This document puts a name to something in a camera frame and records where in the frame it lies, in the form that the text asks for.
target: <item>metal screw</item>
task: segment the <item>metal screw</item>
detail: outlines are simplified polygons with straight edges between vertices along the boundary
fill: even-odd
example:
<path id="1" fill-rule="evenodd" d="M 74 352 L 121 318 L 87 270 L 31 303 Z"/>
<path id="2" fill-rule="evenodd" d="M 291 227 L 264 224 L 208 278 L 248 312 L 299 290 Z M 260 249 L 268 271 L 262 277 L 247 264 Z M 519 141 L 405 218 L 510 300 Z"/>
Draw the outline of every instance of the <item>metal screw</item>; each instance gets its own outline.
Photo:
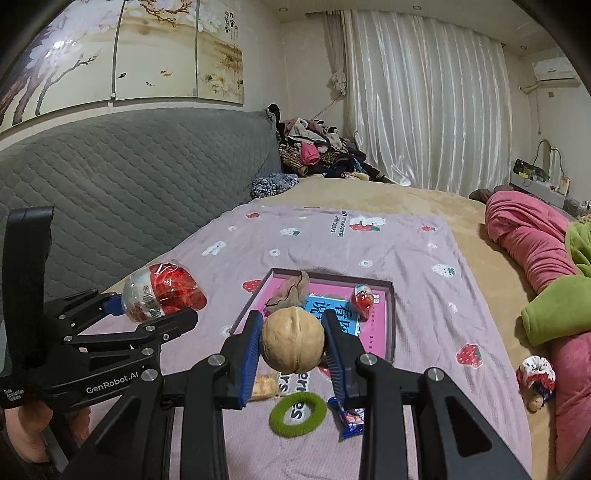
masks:
<path id="1" fill-rule="evenodd" d="M 443 380 L 445 378 L 445 373 L 440 368 L 433 367 L 433 368 L 430 368 L 429 370 L 427 370 L 427 376 L 431 380 L 435 380 L 435 382 L 439 382 L 440 380 Z"/>
<path id="2" fill-rule="evenodd" d="M 144 382 L 152 382 L 158 378 L 158 372 L 153 368 L 148 368 L 142 372 L 142 380 Z"/>
<path id="3" fill-rule="evenodd" d="M 213 367 L 219 367 L 220 365 L 223 365 L 225 361 L 226 357 L 223 356 L 221 353 L 214 353 L 207 359 L 207 363 L 212 365 Z"/>
<path id="4" fill-rule="evenodd" d="M 361 360 L 361 363 L 364 365 L 375 365 L 378 363 L 378 357 L 372 353 L 364 353 L 359 357 L 359 360 Z"/>

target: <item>pink clothing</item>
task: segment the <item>pink clothing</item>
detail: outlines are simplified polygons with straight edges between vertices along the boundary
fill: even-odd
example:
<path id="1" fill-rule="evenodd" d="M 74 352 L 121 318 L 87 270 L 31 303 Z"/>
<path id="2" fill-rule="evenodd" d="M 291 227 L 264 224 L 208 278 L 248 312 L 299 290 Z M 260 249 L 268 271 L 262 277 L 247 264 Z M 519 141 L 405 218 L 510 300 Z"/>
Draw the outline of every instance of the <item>pink clothing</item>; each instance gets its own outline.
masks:
<path id="1" fill-rule="evenodd" d="M 569 221 L 525 193 L 496 192 L 486 203 L 486 230 L 523 268 L 537 293 L 562 275 L 578 274 L 564 247 Z"/>
<path id="2" fill-rule="evenodd" d="M 320 154 L 314 145 L 302 142 L 300 144 L 300 158 L 304 165 L 316 165 L 320 161 Z"/>
<path id="3" fill-rule="evenodd" d="M 562 470 L 591 429 L 591 332 L 552 343 L 556 372 L 556 467 Z"/>

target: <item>human hand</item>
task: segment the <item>human hand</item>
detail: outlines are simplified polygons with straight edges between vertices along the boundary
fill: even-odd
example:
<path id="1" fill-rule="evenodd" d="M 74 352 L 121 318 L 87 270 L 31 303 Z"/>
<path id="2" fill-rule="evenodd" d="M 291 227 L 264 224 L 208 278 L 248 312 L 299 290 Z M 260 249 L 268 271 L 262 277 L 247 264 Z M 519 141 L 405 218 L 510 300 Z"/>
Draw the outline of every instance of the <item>human hand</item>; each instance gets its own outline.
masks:
<path id="1" fill-rule="evenodd" d="M 8 437 L 20 457 L 29 463 L 48 462 L 41 432 L 49 425 L 53 411 L 40 400 L 4 411 Z M 83 408 L 68 419 L 70 430 L 81 443 L 89 435 L 90 409 Z"/>

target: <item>wall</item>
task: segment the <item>wall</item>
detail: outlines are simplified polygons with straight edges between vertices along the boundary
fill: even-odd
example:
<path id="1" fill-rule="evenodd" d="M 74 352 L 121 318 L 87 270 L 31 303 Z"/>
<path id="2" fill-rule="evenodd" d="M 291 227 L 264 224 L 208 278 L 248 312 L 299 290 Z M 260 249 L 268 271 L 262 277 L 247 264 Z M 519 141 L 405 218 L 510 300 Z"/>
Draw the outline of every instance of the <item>wall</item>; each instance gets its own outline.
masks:
<path id="1" fill-rule="evenodd" d="M 509 156 L 513 165 L 518 158 L 525 161 L 531 158 L 531 107 L 528 96 L 519 90 L 520 86 L 527 84 L 525 64 L 511 52 L 503 52 L 511 93 L 513 130 Z"/>
<path id="2" fill-rule="evenodd" d="M 270 103 L 287 110 L 287 81 L 285 78 L 283 39 L 277 17 L 260 0 L 237 2 L 241 16 L 240 43 L 244 69 L 244 106 L 198 99 L 143 99 L 124 102 L 95 102 L 62 111 L 48 113 L 23 122 L 0 134 L 0 150 L 47 128 L 91 116 L 146 108 L 226 108 L 255 111 Z"/>
<path id="3" fill-rule="evenodd" d="M 309 119 L 337 97 L 328 86 L 332 71 L 324 43 L 322 16 L 308 15 L 303 20 L 283 23 L 281 27 L 288 95 L 287 112 L 282 111 L 281 116 Z M 344 134 L 344 104 L 345 99 L 341 97 L 320 115 L 326 125 L 338 127 L 341 134 Z"/>
<path id="4" fill-rule="evenodd" d="M 559 49 L 552 49 L 524 57 L 527 84 L 535 83 L 532 62 L 561 54 Z M 548 96 L 549 92 L 554 93 L 553 98 Z M 584 85 L 537 89 L 528 95 L 528 100 L 532 112 L 530 162 L 540 140 L 548 139 L 562 153 L 564 173 L 571 180 L 570 195 L 580 202 L 591 201 L 591 96 L 587 89 Z"/>

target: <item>blue patterned cloth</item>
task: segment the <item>blue patterned cloth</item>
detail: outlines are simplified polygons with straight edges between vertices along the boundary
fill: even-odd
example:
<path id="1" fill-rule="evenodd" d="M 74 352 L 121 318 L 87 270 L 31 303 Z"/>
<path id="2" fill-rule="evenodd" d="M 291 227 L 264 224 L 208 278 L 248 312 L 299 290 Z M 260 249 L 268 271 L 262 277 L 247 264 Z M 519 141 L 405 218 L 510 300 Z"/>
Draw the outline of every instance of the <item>blue patterned cloth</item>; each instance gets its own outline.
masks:
<path id="1" fill-rule="evenodd" d="M 252 182 L 251 197 L 262 199 L 286 192 L 298 183 L 295 173 L 272 173 L 268 177 L 261 177 Z"/>

